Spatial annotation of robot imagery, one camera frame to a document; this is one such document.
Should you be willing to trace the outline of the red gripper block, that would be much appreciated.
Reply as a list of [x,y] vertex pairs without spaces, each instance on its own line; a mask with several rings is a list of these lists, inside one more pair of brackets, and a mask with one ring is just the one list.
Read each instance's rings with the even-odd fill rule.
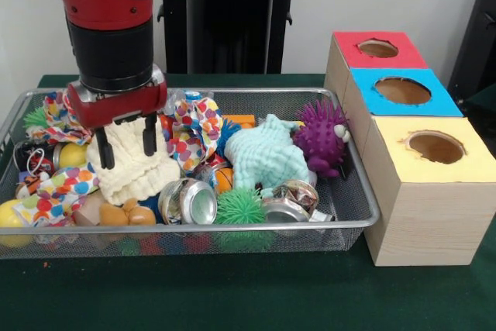
[[107,140],[105,129],[102,128],[112,122],[146,117],[143,150],[147,156],[153,156],[157,151],[156,112],[167,101],[165,80],[152,81],[151,84],[136,90],[116,94],[98,94],[89,91],[80,81],[75,81],[68,85],[67,96],[78,122],[86,129],[95,129],[103,169],[111,170],[115,166],[112,145]]

